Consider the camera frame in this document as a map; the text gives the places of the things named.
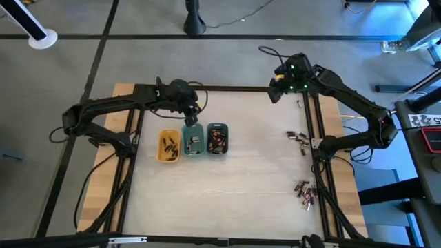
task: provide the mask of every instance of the orange bin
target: orange bin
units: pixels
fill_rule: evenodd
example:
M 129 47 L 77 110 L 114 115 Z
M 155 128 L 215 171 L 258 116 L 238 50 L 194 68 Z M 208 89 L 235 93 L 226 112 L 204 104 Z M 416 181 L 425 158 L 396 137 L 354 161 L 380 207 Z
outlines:
M 168 145 L 175 145 L 177 149 L 177 156 L 174 160 L 171 160 L 173 151 L 165 151 Z M 181 153 L 181 133 L 178 130 L 162 130 L 159 133 L 158 152 L 156 153 L 156 159 L 163 163 L 175 163 L 179 160 L 179 154 Z

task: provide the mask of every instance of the white tabletop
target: white tabletop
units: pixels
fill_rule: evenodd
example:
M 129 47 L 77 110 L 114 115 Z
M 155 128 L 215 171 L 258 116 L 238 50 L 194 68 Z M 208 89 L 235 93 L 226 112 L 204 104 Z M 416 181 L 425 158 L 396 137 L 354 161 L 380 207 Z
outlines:
M 205 93 L 198 92 L 205 101 Z M 176 163 L 156 161 L 158 134 L 181 130 L 183 120 L 146 112 L 124 234 L 223 238 L 301 239 L 323 235 L 318 201 L 309 211 L 296 197 L 300 180 L 314 183 L 311 152 L 302 156 L 287 130 L 307 134 L 301 94 L 272 104 L 266 92 L 209 92 L 199 123 L 225 123 L 229 149 L 223 155 Z M 173 115 L 169 112 L 158 112 Z

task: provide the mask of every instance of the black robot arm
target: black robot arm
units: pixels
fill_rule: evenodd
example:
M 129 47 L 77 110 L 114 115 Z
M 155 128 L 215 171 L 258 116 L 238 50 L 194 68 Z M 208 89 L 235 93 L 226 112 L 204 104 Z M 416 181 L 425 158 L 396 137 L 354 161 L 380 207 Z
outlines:
M 123 110 L 169 110 L 184 113 L 185 124 L 194 125 L 200 112 L 197 104 L 198 95 L 187 82 L 176 79 L 169 85 L 156 78 L 156 85 L 144 85 L 140 90 L 125 96 L 106 99 L 87 100 L 73 105 L 63 113 L 63 130 L 69 136 L 89 136 L 95 143 L 109 143 L 115 148 L 116 155 L 127 158 L 134 154 L 134 146 L 129 134 L 115 133 L 92 120 L 101 114 Z
M 322 66 L 311 66 L 306 55 L 300 53 L 289 57 L 275 71 L 276 78 L 271 80 L 268 91 L 273 103 L 283 93 L 303 92 L 332 96 L 368 122 L 368 130 L 336 138 L 326 136 L 321 141 L 318 151 L 320 158 L 329 160 L 339 149 L 357 148 L 368 145 L 371 148 L 387 148 L 397 134 L 391 113 L 364 96 L 347 87 L 342 79 L 333 71 Z

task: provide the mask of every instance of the concrete floor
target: concrete floor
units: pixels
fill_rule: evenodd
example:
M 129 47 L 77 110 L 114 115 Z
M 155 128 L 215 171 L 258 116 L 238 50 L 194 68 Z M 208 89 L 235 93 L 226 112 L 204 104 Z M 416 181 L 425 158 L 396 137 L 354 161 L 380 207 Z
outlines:
M 216 25 L 248 14 L 264 2 L 206 0 L 201 2 L 201 15 L 208 25 Z M 112 0 L 41 0 L 29 9 L 59 34 L 101 34 L 111 5 Z M 351 6 L 360 9 L 366 4 Z M 110 33 L 184 34 L 185 17 L 183 1 L 120 0 Z M 207 34 L 388 36 L 404 35 L 412 23 L 403 3 L 377 3 L 362 14 L 352 14 L 342 9 L 340 0 L 275 0 L 245 22 L 208 29 Z M 0 34 L 22 33 L 15 24 L 0 19 Z M 79 101 L 98 43 L 60 40 L 50 49 L 37 51 L 25 40 L 0 40 L 0 144 L 27 156 L 23 162 L 0 160 L 0 239 L 34 233 L 63 149 L 47 136 L 61 125 L 61 113 Z M 117 82 L 153 83 L 156 76 L 164 82 L 182 78 L 207 85 L 264 86 L 278 59 L 259 52 L 259 45 L 281 54 L 304 52 L 312 63 L 334 70 L 349 87 L 388 107 L 396 95 L 375 93 L 373 85 L 413 85 L 433 71 L 426 50 L 388 55 L 381 53 L 378 43 L 370 42 L 108 41 L 90 97 L 109 96 Z M 343 105 L 340 111 L 352 113 Z M 359 120 L 345 124 L 366 128 Z M 95 153 L 86 138 L 77 139 L 48 235 L 74 233 L 74 205 Z M 415 175 L 401 134 L 389 149 L 376 151 L 368 166 L 397 169 L 402 180 Z

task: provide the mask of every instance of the wooden table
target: wooden table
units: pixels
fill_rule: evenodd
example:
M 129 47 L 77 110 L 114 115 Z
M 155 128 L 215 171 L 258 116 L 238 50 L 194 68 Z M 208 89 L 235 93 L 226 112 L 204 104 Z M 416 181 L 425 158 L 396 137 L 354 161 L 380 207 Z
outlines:
M 113 96 L 131 94 L 133 92 L 133 89 L 134 84 L 117 83 L 114 88 Z M 343 136 L 344 132 L 337 101 L 333 98 L 323 96 L 321 96 L 319 100 L 326 134 Z M 310 103 L 314 133 L 318 134 L 318 122 L 316 119 L 312 99 L 310 99 Z M 114 132 L 124 132 L 125 124 L 127 122 L 127 116 L 128 111 L 108 114 L 104 127 Z M 136 129 L 137 120 L 138 110 L 135 111 L 132 131 Z M 113 152 L 114 149 L 110 145 L 100 147 L 96 155 L 95 165 L 97 163 L 100 163 L 104 158 L 108 157 Z M 337 155 L 349 160 L 349 155 L 347 153 L 338 152 Z M 117 161 L 118 158 L 114 156 L 113 158 L 108 160 L 106 164 L 102 166 L 102 168 L 96 170 L 91 176 L 87 193 L 85 195 L 83 209 L 81 211 L 78 231 L 84 230 L 89 227 L 92 224 L 93 220 L 107 205 L 112 190 L 112 184 L 114 182 Z M 358 198 L 358 190 L 356 187 L 355 179 L 353 177 L 352 168 L 348 164 L 346 164 L 346 162 L 339 161 L 337 159 L 332 160 L 331 167 L 334 174 L 334 184 L 336 187 L 336 194 L 340 208 L 343 210 L 351 224 L 354 225 L 354 227 L 363 236 L 367 236 L 367 230 L 362 215 L 360 201 Z M 116 221 L 118 220 L 120 207 L 121 201 L 115 208 L 110 231 L 116 231 Z M 334 225 L 334 215 L 332 214 L 333 212 L 328 205 L 327 213 L 331 235 L 336 236 L 337 231 Z

